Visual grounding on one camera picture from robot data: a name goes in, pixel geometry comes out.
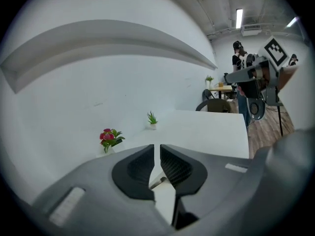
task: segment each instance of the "small green plant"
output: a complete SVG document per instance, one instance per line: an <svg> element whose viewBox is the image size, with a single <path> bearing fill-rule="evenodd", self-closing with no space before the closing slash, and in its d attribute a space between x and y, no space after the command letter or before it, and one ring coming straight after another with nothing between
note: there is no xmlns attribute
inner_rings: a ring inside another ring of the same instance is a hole
<svg viewBox="0 0 315 236"><path fill-rule="evenodd" d="M207 77L206 77L206 81L211 82L212 80L214 80L214 78L213 78L213 77L211 77L211 76L207 76Z"/></svg>
<svg viewBox="0 0 315 236"><path fill-rule="evenodd" d="M157 124L157 118L154 116L154 114L150 111L150 113L147 113L147 115L148 115L148 118L149 118L149 120L148 120L148 122L150 123L150 124Z"/></svg>

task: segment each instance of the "wooden floor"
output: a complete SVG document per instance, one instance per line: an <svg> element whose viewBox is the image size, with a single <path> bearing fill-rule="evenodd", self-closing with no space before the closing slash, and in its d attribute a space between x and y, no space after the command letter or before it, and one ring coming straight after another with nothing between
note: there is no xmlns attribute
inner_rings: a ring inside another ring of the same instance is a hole
<svg viewBox="0 0 315 236"><path fill-rule="evenodd" d="M238 113L237 100L230 102L232 113ZM294 131L292 121L284 107L280 107L283 135ZM259 148L270 146L281 138L277 107L266 106L265 116L262 120L254 121L249 125L249 150L253 158Z"/></svg>

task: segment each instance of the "black cap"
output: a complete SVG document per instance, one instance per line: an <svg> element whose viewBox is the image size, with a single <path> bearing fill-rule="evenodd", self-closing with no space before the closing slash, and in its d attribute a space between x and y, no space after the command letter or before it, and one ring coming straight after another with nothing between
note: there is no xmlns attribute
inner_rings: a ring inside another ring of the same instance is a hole
<svg viewBox="0 0 315 236"><path fill-rule="evenodd" d="M242 46L242 43L240 41L235 41L233 43L233 48L234 49L240 49L241 47L243 47L243 46Z"/></svg>

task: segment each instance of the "air conditioner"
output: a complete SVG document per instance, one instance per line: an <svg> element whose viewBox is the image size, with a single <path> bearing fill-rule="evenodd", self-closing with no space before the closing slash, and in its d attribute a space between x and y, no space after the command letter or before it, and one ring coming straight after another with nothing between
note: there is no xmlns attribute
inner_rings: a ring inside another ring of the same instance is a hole
<svg viewBox="0 0 315 236"><path fill-rule="evenodd" d="M262 32L262 28L260 25L247 25L242 26L241 33L243 36L253 36Z"/></svg>

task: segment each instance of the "blue jeans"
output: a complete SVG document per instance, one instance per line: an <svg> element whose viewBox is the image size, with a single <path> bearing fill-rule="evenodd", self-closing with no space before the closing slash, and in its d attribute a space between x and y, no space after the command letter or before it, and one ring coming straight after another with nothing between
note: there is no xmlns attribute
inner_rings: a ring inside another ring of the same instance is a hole
<svg viewBox="0 0 315 236"><path fill-rule="evenodd" d="M241 96L239 91L237 91L237 101L238 101L238 113L243 115L246 129L248 129L248 125L250 124L250 121L251 121L251 116L248 112L246 97Z"/></svg>

